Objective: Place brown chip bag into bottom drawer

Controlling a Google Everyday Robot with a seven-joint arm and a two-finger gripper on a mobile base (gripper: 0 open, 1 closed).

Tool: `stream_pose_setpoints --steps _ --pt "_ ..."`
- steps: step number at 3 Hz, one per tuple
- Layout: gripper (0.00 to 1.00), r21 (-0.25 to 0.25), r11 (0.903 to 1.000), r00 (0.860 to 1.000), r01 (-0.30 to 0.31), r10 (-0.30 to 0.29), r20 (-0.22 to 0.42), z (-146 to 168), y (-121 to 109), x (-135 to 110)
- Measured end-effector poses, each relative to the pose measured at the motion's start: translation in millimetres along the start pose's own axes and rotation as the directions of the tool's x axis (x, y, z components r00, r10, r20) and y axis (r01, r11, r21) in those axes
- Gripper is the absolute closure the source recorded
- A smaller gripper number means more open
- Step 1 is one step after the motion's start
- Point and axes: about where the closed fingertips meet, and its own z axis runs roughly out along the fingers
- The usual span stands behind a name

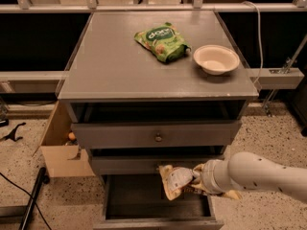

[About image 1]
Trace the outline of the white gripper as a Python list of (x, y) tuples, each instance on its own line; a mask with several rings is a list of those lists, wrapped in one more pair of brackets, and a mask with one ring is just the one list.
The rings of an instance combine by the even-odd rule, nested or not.
[(208, 160), (193, 169), (194, 175), (201, 176), (201, 182), (192, 183), (194, 189), (206, 191), (211, 195), (225, 193), (232, 188), (228, 174), (228, 162), (225, 160)]

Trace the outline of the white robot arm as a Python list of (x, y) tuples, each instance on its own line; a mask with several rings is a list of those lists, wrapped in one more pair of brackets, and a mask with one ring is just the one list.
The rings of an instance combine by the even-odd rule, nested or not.
[(235, 191), (273, 191), (307, 203), (307, 169), (287, 167), (251, 152), (227, 160), (208, 160), (195, 168), (192, 186), (207, 195)]

